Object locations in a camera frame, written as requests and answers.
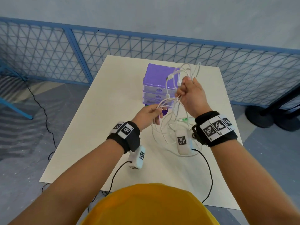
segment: purple lid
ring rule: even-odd
[[[175,67],[168,67],[163,65],[148,64],[146,74],[143,80],[143,85],[152,86],[152,87],[166,87],[166,78],[168,75],[174,72],[177,69]],[[174,76],[175,84],[178,81],[178,74]],[[168,89],[175,89],[173,79],[169,80],[167,83]]]

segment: hand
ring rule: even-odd
[[[206,100],[205,92],[196,78],[192,81],[190,77],[185,76],[175,93],[176,97],[179,95],[181,95],[181,102],[185,110],[194,118],[212,111]]]
[[[155,119],[155,123],[159,125],[159,117],[163,118],[163,113],[162,109],[157,108],[157,106],[158,104],[153,104],[143,107],[132,119],[140,131],[151,125],[153,123],[153,119]]]

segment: white table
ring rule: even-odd
[[[135,116],[144,106],[143,77],[149,63],[170,67],[181,65],[129,57],[106,57],[43,173],[41,182],[52,183],[77,160],[105,141],[118,121],[128,121]],[[236,125],[219,68],[202,66],[197,79],[206,92],[211,108],[226,115]],[[184,114],[184,110],[180,109],[179,116],[184,117]],[[238,130],[236,133],[242,143]],[[151,127],[146,128],[140,137],[141,144],[146,148],[143,168],[134,170],[128,166],[122,167],[114,179],[112,191],[137,183],[158,182],[190,191],[200,201],[207,196],[211,179],[201,155],[181,158],[164,150],[165,144],[159,136],[158,140],[162,144],[158,145],[154,141]],[[173,145],[173,150],[176,151],[176,145]],[[214,180],[212,192],[205,205],[239,209],[210,148],[204,146],[202,153],[210,164]],[[109,190],[113,174],[127,159],[128,154],[123,155],[101,190]]]

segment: gray floor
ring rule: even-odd
[[[1,97],[25,88],[18,79],[0,78]],[[54,133],[57,145],[87,90],[87,86],[63,84],[36,95],[37,101],[46,109],[49,129]],[[0,225],[9,223],[40,195],[44,184],[39,179],[48,164],[48,155],[55,150],[52,136],[45,128],[43,110],[32,98],[15,105],[35,118],[28,120],[0,105]],[[244,107],[233,105],[232,109],[240,132],[244,130],[241,135],[246,149],[300,207],[300,131],[286,132],[277,126],[255,128],[245,120]],[[239,210],[207,208],[220,224],[247,224]]]

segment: blue chair leg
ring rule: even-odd
[[[13,110],[16,111],[17,113],[23,115],[24,117],[26,117],[26,118],[28,118],[28,119],[30,119],[30,120],[33,119],[33,117],[32,117],[31,115],[29,115],[29,114],[27,114],[27,113],[25,113],[25,112],[19,110],[18,108],[16,108],[14,105],[10,104],[9,102],[7,102],[6,100],[4,100],[3,98],[0,98],[0,103],[2,103],[2,104],[4,104],[4,105],[8,106],[10,109],[13,109]]]

